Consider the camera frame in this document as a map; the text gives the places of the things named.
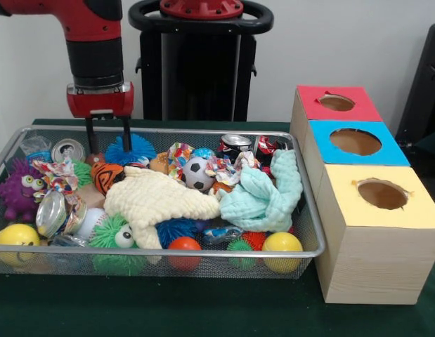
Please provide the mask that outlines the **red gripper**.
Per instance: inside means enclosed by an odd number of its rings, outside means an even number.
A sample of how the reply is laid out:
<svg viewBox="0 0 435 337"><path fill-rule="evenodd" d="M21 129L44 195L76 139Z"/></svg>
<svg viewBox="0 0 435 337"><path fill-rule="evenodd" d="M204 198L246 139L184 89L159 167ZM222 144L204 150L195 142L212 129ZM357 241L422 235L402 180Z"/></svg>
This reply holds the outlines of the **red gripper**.
<svg viewBox="0 0 435 337"><path fill-rule="evenodd" d="M98 139L93 129L93 119L98 115L110 114L122 117L122 135L125 152L132 150L130 116L134 108L134 85L122 84L117 87L86 89L69 84L66 89L67 104L72 116L86 118L86 132L91 154L98 154Z"/></svg>

